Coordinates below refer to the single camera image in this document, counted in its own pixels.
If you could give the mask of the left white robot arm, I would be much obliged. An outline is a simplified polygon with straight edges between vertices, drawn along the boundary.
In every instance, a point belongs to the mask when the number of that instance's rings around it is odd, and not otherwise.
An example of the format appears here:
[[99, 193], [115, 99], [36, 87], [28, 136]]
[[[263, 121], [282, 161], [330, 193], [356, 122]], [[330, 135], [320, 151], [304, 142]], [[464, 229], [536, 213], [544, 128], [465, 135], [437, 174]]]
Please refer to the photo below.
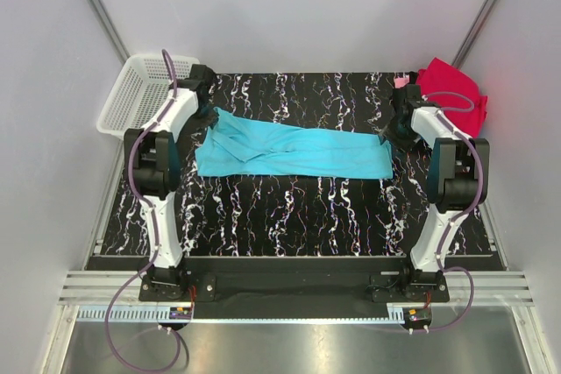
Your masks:
[[158, 288], [170, 300], [180, 300], [188, 293], [189, 279], [172, 270], [183, 259], [174, 212], [181, 181], [177, 144], [185, 126], [200, 129], [217, 120], [210, 104], [216, 74], [194, 64], [181, 78], [168, 54], [163, 60], [169, 79], [166, 99], [145, 124], [124, 132], [124, 155], [129, 186], [146, 219], [151, 266], [171, 270], [160, 277]]

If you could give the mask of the cyan t shirt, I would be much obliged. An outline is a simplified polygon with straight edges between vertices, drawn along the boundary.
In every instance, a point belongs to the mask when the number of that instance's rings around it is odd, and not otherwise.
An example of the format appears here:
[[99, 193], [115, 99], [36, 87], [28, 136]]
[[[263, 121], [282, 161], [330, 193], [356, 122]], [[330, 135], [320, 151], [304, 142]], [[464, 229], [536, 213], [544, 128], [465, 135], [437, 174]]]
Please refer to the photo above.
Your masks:
[[374, 134], [305, 129], [234, 116], [219, 108], [216, 112], [217, 122], [195, 151], [201, 177], [394, 177], [391, 146]]

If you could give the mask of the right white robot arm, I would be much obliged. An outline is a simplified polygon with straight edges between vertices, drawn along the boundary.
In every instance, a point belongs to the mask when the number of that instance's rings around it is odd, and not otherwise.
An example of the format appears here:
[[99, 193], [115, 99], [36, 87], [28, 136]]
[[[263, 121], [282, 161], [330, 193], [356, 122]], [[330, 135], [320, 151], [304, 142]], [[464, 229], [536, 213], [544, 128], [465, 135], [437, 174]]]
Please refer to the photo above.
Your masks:
[[490, 144], [460, 130], [443, 108], [423, 99], [415, 84], [394, 88], [391, 103], [394, 116], [382, 130], [380, 141], [398, 152], [408, 152], [421, 141], [431, 149], [426, 190], [429, 213], [410, 253], [414, 271], [397, 281], [401, 296], [414, 301], [430, 289], [422, 272], [443, 270], [455, 233], [486, 200]]

